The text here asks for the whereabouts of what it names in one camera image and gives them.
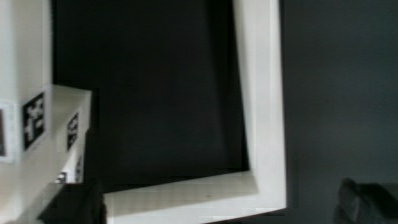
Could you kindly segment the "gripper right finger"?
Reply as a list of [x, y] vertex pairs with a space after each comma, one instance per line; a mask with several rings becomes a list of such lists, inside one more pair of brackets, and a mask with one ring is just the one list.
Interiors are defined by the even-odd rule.
[[334, 224], [398, 224], [398, 183], [341, 181]]

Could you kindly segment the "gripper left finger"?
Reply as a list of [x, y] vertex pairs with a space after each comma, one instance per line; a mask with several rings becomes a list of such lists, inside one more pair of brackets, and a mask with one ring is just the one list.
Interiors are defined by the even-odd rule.
[[44, 224], [106, 224], [101, 184], [65, 184], [37, 219]]

